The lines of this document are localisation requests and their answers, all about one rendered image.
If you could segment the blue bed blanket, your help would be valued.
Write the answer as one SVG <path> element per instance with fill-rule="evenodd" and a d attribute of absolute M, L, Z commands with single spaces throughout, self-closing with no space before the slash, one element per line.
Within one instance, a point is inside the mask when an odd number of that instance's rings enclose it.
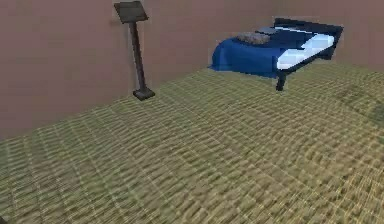
<path fill-rule="evenodd" d="M 289 53 L 301 53 L 303 45 L 312 37 L 311 33 L 280 30 L 269 35 L 269 40 L 264 44 L 228 38 L 215 48 L 210 68 L 276 78 L 280 70 L 294 66 L 295 56 Z"/>

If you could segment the grey lumpy pillow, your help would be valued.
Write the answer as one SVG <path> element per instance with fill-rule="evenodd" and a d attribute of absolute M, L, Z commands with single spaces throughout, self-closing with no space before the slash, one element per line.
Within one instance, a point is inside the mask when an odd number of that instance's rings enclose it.
<path fill-rule="evenodd" d="M 250 43 L 250 44 L 264 44 L 270 40 L 270 36 L 262 33 L 240 33 L 236 36 L 240 41 Z"/>

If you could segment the dark brown floor lamp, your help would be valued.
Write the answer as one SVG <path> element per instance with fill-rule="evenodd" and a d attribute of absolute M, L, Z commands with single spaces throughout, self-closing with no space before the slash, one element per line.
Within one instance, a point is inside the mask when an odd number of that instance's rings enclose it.
<path fill-rule="evenodd" d="M 117 2 L 114 3 L 113 6 L 117 12 L 120 22 L 129 26 L 139 84 L 139 88 L 133 91 L 133 95 L 140 101 L 143 101 L 155 95 L 155 93 L 146 85 L 137 27 L 138 22 L 146 21 L 149 17 L 139 0 L 133 0 L 131 2 Z"/>

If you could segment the black framed bed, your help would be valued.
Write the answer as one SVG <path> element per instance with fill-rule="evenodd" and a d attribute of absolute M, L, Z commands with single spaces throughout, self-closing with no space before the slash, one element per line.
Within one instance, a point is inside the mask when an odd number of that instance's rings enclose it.
<path fill-rule="evenodd" d="M 296 70 L 320 58 L 331 60 L 344 30 L 341 25 L 330 25 L 288 18 L 276 18 L 273 26 L 280 30 L 311 33 L 299 49 L 287 49 L 276 59 L 276 90 L 282 91 L 286 77 Z"/>

